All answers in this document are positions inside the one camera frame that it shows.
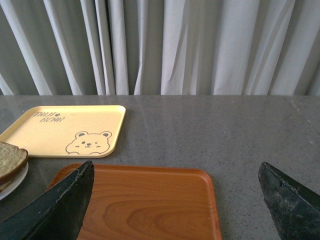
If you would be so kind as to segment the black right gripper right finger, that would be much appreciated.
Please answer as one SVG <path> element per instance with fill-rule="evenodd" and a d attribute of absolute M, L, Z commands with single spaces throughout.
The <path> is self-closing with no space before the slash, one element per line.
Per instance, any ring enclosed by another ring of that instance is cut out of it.
<path fill-rule="evenodd" d="M 264 202 L 282 240 L 320 238 L 320 196 L 268 162 L 258 179 Z"/>

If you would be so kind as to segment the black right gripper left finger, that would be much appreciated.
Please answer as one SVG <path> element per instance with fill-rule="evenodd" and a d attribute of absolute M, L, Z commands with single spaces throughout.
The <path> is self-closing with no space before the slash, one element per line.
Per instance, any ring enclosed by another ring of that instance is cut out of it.
<path fill-rule="evenodd" d="M 86 161 L 0 224 L 2 240 L 75 240 L 88 209 L 95 177 Z"/>

